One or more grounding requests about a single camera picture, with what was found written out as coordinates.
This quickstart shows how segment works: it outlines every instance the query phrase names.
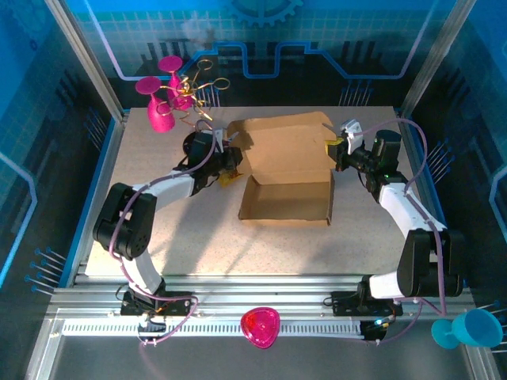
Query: gear logo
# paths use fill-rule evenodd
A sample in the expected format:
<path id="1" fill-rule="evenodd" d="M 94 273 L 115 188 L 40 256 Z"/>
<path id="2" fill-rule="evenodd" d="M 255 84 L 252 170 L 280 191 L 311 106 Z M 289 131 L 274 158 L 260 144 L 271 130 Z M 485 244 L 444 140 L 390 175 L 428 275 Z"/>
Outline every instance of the gear logo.
<path id="1" fill-rule="evenodd" d="M 231 0 L 227 10 L 248 26 L 263 27 L 274 26 L 276 21 L 284 22 L 287 15 L 294 16 L 295 8 L 302 5 L 302 0 Z"/>
<path id="2" fill-rule="evenodd" d="M 31 38 L 36 37 L 48 20 L 44 0 L 7 0 L 4 3 L 23 31 Z"/>

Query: pink wine glass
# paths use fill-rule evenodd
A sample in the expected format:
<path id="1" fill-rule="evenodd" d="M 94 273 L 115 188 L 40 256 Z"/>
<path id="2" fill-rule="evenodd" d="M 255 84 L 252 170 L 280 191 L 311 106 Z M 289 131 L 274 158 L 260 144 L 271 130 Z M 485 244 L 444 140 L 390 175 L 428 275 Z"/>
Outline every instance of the pink wine glass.
<path id="1" fill-rule="evenodd" d="M 148 103 L 148 119 L 155 132 L 164 133 L 174 128 L 173 110 L 167 101 L 155 96 L 162 81 L 156 77 L 145 77 L 135 84 L 135 90 L 142 95 L 150 95 Z"/>
<path id="2" fill-rule="evenodd" d="M 186 110 L 192 106 L 192 99 L 190 97 L 182 97 L 176 89 L 182 89 L 183 85 L 181 79 L 177 76 L 176 71 L 183 66 L 183 59 L 176 55 L 168 55 L 158 62 L 158 68 L 166 73 L 171 74 L 167 90 L 167 97 L 173 102 L 175 109 Z"/>

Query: cardboard box lid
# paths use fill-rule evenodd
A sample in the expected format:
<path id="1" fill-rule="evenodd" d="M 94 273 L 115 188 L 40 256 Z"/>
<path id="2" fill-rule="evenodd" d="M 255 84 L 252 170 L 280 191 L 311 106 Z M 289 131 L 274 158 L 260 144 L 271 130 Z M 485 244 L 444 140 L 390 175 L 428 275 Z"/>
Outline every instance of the cardboard box lid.
<path id="1" fill-rule="evenodd" d="M 323 124 L 331 121 L 322 112 L 233 121 L 227 134 L 238 132 L 232 143 L 243 152 L 238 171 L 266 178 L 280 174 L 284 182 L 314 181 L 316 172 L 324 177 L 336 165 L 326 153 L 325 141 L 336 135 Z"/>

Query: open cardboard box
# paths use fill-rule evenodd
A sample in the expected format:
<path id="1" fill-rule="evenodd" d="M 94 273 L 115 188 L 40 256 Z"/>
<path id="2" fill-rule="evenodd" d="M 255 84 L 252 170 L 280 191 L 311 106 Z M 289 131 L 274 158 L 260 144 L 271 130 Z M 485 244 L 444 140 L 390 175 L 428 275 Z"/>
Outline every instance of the open cardboard box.
<path id="1" fill-rule="evenodd" d="M 262 226 L 328 226 L 336 163 L 326 140 L 336 135 L 322 112 L 233 121 L 227 134 L 242 150 L 249 174 L 239 218 Z"/>

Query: blue cup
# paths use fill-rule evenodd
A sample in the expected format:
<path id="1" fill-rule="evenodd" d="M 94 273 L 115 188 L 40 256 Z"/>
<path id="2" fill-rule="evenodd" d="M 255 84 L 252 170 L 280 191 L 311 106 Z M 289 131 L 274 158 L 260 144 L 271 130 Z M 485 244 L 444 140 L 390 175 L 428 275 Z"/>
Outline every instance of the blue cup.
<path id="1" fill-rule="evenodd" d="M 443 348 L 453 349 L 459 342 L 475 347 L 495 347 L 503 339 L 498 319 L 484 309 L 460 314 L 452 323 L 440 319 L 431 328 L 433 339 Z"/>

